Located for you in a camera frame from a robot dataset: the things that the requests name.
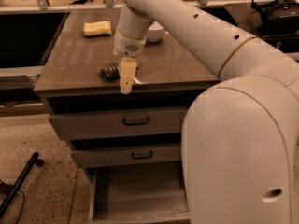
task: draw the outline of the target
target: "wooden cabinet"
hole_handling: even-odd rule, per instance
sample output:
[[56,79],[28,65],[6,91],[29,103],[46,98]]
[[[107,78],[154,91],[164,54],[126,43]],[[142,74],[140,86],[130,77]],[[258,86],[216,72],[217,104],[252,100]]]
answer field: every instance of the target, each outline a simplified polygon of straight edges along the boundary
[[[193,100],[218,83],[170,34],[147,44],[128,95],[101,68],[117,61],[116,8],[72,10],[35,93],[91,180],[90,223],[188,223],[181,128]],[[112,36],[86,38],[83,23],[111,21]]]

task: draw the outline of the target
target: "tile floor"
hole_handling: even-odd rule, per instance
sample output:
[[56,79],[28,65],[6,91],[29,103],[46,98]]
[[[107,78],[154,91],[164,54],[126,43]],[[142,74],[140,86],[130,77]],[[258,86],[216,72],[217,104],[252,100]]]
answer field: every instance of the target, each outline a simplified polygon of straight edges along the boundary
[[[73,163],[66,143],[51,128],[43,105],[0,105],[0,179],[13,183],[36,151],[44,165],[34,166],[21,186],[25,204],[19,224],[87,223],[90,182]],[[299,146],[294,171],[293,223],[299,224]],[[16,223],[21,203],[18,193],[1,224]]]

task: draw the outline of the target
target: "closed drawer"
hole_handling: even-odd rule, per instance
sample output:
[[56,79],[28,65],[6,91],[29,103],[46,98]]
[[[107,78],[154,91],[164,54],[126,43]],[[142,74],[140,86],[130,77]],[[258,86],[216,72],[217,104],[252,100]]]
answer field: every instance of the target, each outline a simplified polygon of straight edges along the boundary
[[72,157],[79,168],[179,161],[181,159],[180,143],[72,151]]
[[98,168],[90,202],[90,224],[189,223],[180,161]]
[[62,140],[181,132],[186,107],[92,112],[50,116]]

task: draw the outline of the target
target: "wooden countertop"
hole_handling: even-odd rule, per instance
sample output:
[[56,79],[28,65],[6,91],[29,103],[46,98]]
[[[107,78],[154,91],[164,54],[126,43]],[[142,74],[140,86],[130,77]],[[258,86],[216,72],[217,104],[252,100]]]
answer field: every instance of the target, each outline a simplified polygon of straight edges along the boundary
[[[119,81],[108,82],[99,72],[121,60],[112,53],[120,11],[119,8],[72,10],[36,83],[35,93],[55,96],[77,92],[118,92]],[[112,35],[85,37],[84,22],[96,21],[110,21]],[[148,43],[137,63],[139,70],[133,91],[198,86],[218,81],[168,33],[162,41]]]

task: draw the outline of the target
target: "yellow sponge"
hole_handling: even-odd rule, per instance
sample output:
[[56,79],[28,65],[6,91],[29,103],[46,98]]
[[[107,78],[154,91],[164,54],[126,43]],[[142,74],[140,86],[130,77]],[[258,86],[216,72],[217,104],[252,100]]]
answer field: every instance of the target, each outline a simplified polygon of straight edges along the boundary
[[111,35],[111,23],[110,21],[99,21],[93,23],[84,23],[84,35]]

